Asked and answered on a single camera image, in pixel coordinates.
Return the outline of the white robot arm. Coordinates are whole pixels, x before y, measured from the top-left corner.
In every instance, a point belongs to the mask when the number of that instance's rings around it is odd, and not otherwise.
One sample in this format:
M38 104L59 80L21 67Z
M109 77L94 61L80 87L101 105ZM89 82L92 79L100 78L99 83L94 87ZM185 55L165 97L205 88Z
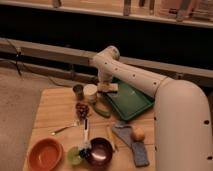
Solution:
M124 64L119 57L119 50L109 46L92 57L92 65L100 81L116 77L155 99L156 171L213 171L211 112L202 89Z

